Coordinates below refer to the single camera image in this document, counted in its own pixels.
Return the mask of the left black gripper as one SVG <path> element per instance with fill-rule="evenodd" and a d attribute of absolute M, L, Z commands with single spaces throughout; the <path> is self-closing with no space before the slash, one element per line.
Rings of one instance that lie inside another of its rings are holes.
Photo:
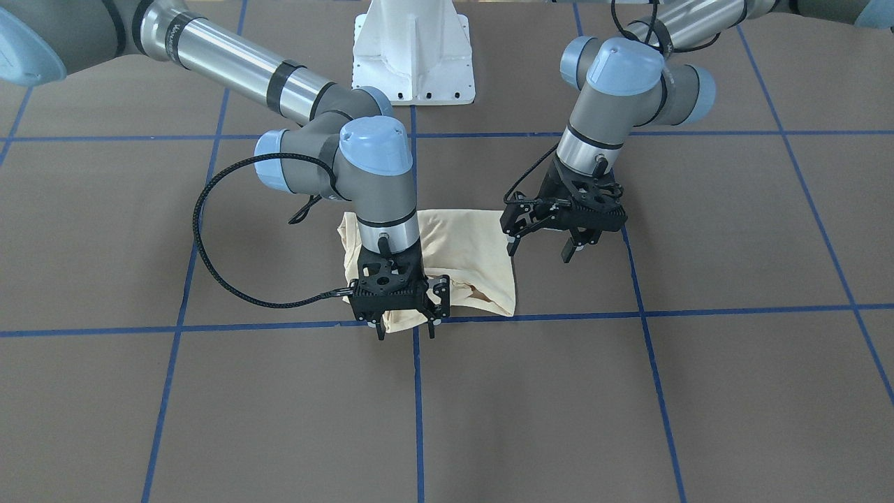
<path fill-rule="evenodd" d="M 518 185 L 546 157 L 541 156 L 506 191 L 500 225 L 507 235 L 510 257 L 516 255 L 521 239 L 528 233 L 542 228 L 570 232 L 563 246 L 563 263 L 569 263 L 588 242 L 598 241 L 601 232 L 617 232 L 625 225 L 628 215 L 622 206 L 624 188 L 615 181 L 606 159 L 597 160 L 593 174 L 580 174 L 552 155 L 538 194 L 528 197 L 518 191 Z"/>

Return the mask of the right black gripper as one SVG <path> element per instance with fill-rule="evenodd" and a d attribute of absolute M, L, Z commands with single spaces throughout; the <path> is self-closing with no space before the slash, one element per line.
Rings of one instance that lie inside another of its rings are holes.
<path fill-rule="evenodd" d="M 355 319 L 374 326 L 377 340 L 386 338 L 383 316 L 393 311 L 421 313 L 428 337 L 435 339 L 440 320 L 450 316 L 450 277 L 425 274 L 421 242 L 391 255 L 361 246 L 357 265 L 349 304 Z"/>

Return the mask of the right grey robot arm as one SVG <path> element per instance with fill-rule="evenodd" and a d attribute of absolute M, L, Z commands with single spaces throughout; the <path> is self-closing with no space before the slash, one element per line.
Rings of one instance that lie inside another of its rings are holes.
<path fill-rule="evenodd" d="M 415 311 L 429 335 L 450 315 L 448 276 L 428 277 L 416 216 L 406 129 L 375 88 L 348 89 L 296 61 L 246 41 L 182 1 L 3 1 L 2 79 L 23 87 L 67 76 L 122 55 L 143 54 L 213 80 L 299 125 L 264 133 L 255 154 L 216 174 L 199 194 L 192 232 L 201 261 L 240 299 L 291 309 L 345 297 L 354 318 L 386 334 L 384 315 Z M 300 223 L 319 201 L 352 203 L 360 232 L 358 277 L 297 302 L 266 302 L 220 276 L 205 251 L 201 223 L 214 186 L 254 166 L 271 189 L 306 194 Z"/>

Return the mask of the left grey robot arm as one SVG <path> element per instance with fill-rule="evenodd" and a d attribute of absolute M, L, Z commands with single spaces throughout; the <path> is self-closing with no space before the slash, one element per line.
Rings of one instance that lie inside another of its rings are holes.
<path fill-rule="evenodd" d="M 543 156 L 549 166 L 537 194 L 511 186 L 504 195 L 508 255 L 534 231 L 568 231 L 562 260 L 569 262 L 602 233 L 620 231 L 628 216 L 613 168 L 631 131 L 694 123 L 716 99 L 709 71 L 670 58 L 708 48 L 726 29 L 770 13 L 873 29 L 891 29 L 893 16 L 891 1 L 668 1 L 655 3 L 648 17 L 616 23 L 612 38 L 573 39 L 561 76 L 578 99 L 561 140 Z"/>

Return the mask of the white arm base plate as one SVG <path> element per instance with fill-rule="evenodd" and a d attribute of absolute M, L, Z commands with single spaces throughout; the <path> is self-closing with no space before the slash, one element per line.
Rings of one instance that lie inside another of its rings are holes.
<path fill-rule="evenodd" d="M 373 1 L 353 23 L 353 88 L 393 105 L 467 105 L 476 98 L 469 20 L 451 1 Z"/>

